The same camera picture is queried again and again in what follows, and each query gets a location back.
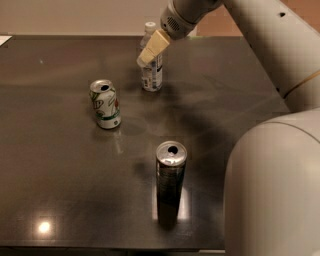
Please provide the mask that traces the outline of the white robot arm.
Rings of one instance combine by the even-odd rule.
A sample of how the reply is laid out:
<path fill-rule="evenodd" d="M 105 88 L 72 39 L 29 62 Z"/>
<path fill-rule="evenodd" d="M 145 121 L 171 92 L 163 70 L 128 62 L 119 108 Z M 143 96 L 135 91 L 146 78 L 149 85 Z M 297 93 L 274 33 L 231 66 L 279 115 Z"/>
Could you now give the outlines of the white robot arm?
<path fill-rule="evenodd" d="M 168 0 L 149 64 L 224 6 L 289 114 L 246 132 L 227 164 L 225 256 L 320 255 L 320 34 L 281 0 Z"/>

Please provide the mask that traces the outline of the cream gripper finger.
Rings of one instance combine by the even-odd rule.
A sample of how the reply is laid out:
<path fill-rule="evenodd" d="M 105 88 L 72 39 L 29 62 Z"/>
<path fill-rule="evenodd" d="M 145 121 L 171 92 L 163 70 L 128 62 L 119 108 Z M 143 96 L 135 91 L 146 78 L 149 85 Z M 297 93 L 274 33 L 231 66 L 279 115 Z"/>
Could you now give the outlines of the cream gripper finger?
<path fill-rule="evenodd" d="M 163 29 L 156 30 L 137 58 L 140 67 L 147 66 L 160 55 L 171 42 L 170 36 Z"/>

